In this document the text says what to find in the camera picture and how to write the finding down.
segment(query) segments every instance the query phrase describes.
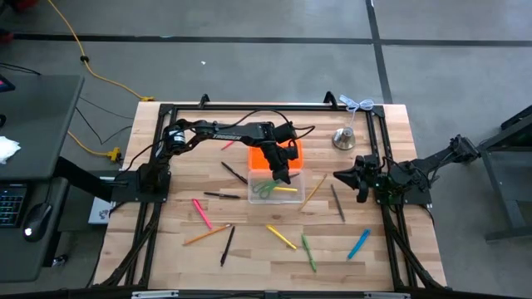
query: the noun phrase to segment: gray floor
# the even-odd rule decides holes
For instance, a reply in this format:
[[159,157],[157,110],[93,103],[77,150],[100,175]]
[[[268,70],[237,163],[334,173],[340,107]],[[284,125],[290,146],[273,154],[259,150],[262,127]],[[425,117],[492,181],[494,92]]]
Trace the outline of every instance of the gray floor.
[[[374,0],[381,37],[453,40],[531,40],[526,0]],[[57,0],[85,34],[207,37],[371,37],[362,0]],[[66,33],[47,2],[23,16],[6,13],[0,26],[24,32]],[[372,46],[84,42],[95,70],[159,100],[277,100],[319,102],[325,91],[382,103]],[[532,103],[532,47],[383,47],[394,103],[406,104],[417,152],[441,149],[460,133],[478,143],[501,121]],[[0,61],[44,74],[83,74],[83,96],[123,115],[137,99],[86,74],[73,42],[17,41],[0,46]],[[84,102],[106,138],[130,120]],[[95,150],[126,148],[126,131],[99,145],[79,116],[71,130]],[[63,154],[87,169],[112,169],[66,140]],[[431,191],[436,235],[450,287],[532,297],[532,239],[486,244],[506,228],[481,161],[450,165]],[[101,232],[63,240],[71,261],[37,282],[1,285],[0,292],[84,287]]]

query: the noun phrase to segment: scissors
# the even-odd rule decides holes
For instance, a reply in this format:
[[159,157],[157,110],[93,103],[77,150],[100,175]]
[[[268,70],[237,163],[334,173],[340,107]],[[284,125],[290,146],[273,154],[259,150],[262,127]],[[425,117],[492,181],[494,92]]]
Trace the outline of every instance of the scissors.
[[[292,174],[289,176],[289,178],[293,178],[293,177],[296,177],[300,175],[299,174]],[[269,197],[269,195],[272,193],[272,191],[274,189],[276,190],[284,190],[284,191],[298,191],[297,189],[294,189],[294,188],[281,188],[281,187],[277,187],[277,185],[279,185],[281,182],[280,180],[276,180],[276,181],[264,181],[264,182],[261,182],[261,183],[258,183],[256,185],[253,186],[253,193],[255,194],[259,194],[259,197],[262,198],[262,199],[267,199]]]

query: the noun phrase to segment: yellow extension cord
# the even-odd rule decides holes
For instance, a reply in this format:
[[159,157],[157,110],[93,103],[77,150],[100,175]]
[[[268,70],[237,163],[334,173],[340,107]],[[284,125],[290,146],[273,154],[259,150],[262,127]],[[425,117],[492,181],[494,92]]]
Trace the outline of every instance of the yellow extension cord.
[[[70,25],[70,23],[68,22],[68,20],[65,18],[65,16],[63,16],[63,14],[59,11],[59,9],[57,9],[57,7],[54,5],[54,3],[52,2],[52,0],[48,0],[48,2],[50,3],[50,5],[52,5],[53,9],[57,12],[57,14],[59,15],[59,17],[61,17],[61,19],[64,21],[64,23],[66,24],[66,26],[68,27],[68,29],[70,30],[70,32],[72,33],[72,35],[74,36],[74,39],[76,39],[76,42],[77,42],[77,45],[80,47],[80,50],[81,50],[81,55],[82,56],[85,56],[85,50],[83,50],[83,46],[81,45],[81,42],[79,40],[79,38],[77,38],[77,35],[76,33],[74,32],[74,29],[72,29],[72,26]],[[113,80],[109,80],[103,76],[100,76],[98,74],[96,74],[92,69],[91,67],[89,66],[89,62],[88,61],[83,61],[83,64],[85,64],[85,67],[86,69],[91,73],[91,75],[93,75],[95,78],[97,79],[100,79],[102,81],[105,81],[105,82],[108,82],[108,83],[111,83],[112,85],[115,85],[115,86],[119,86],[119,87],[122,87],[123,89],[129,91],[130,93],[132,93],[133,95],[135,95],[137,98],[139,98],[140,101],[153,101],[155,100],[155,97],[153,96],[141,96],[139,95],[138,93],[136,93],[135,91],[133,91],[131,88],[119,83],[119,82],[116,82],[116,81],[113,81]],[[120,148],[118,147],[115,147],[112,151],[109,151],[109,152],[105,152],[105,153],[102,153],[102,152],[97,152],[97,151],[94,151],[92,149],[89,149],[88,147],[86,147],[71,131],[68,131],[68,134],[74,139],[74,141],[76,141],[76,143],[84,150],[86,150],[88,153],[90,154],[94,154],[94,155],[97,155],[97,156],[102,156],[102,157],[109,157],[109,159],[112,161],[112,162],[117,162],[118,159],[120,159],[121,157],[121,152],[120,152]]]

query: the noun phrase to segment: butcher block tabletop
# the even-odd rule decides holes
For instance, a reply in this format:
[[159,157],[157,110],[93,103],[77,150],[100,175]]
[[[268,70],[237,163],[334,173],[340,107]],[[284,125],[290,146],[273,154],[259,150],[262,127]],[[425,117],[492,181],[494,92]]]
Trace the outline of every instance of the butcher block tabletop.
[[[139,103],[124,166],[153,142],[160,103]],[[416,158],[416,148],[404,105],[385,105],[386,122],[395,161]],[[232,124],[248,111],[182,110],[178,119],[207,120]],[[367,121],[363,113],[354,120],[356,145],[352,150],[336,149],[331,141],[336,129],[349,125],[352,115],[337,111],[284,111],[295,126],[316,125],[301,139],[304,156],[305,194],[310,194],[325,174],[321,188],[298,211],[299,204],[251,204],[248,188],[220,164],[224,161],[247,177],[248,148],[235,142],[221,150],[227,141],[206,140],[195,149],[170,161],[172,179],[168,200],[163,204],[157,233],[150,289],[285,290],[285,291],[390,291],[392,278],[384,237],[381,210],[370,192],[366,203],[357,203],[357,191],[333,177],[333,171],[349,169],[357,155],[370,154]],[[259,112],[247,122],[284,120],[271,112]],[[384,154],[377,118],[374,121],[379,152]],[[193,133],[186,132],[187,140]],[[131,169],[148,162],[150,151],[135,161]],[[345,214],[338,214],[330,185],[333,184]],[[219,199],[204,191],[236,194],[241,199]],[[223,267],[230,229],[225,229],[188,246],[185,240],[208,232],[191,199],[198,199],[213,226],[227,223],[236,229]],[[107,279],[131,248],[138,215],[138,203],[126,203],[112,215],[106,232],[94,283]],[[427,211],[406,206],[405,218],[412,251],[441,284],[445,277],[436,235]],[[266,229],[273,225],[298,249],[293,250]],[[347,261],[364,229],[371,234],[353,259]],[[303,249],[304,233],[316,262],[309,265]],[[406,280],[404,258],[397,247],[401,278]],[[136,279],[142,272],[144,249],[140,252]]]

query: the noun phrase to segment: clear plastic container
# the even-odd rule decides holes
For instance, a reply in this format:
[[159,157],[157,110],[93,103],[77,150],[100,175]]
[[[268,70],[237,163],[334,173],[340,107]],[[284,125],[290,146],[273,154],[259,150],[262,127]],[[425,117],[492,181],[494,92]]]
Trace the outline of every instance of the clear plastic container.
[[305,173],[301,169],[290,169],[290,175],[295,175],[290,179],[291,184],[279,180],[273,186],[271,171],[250,170],[248,201],[262,204],[302,203],[305,199]]

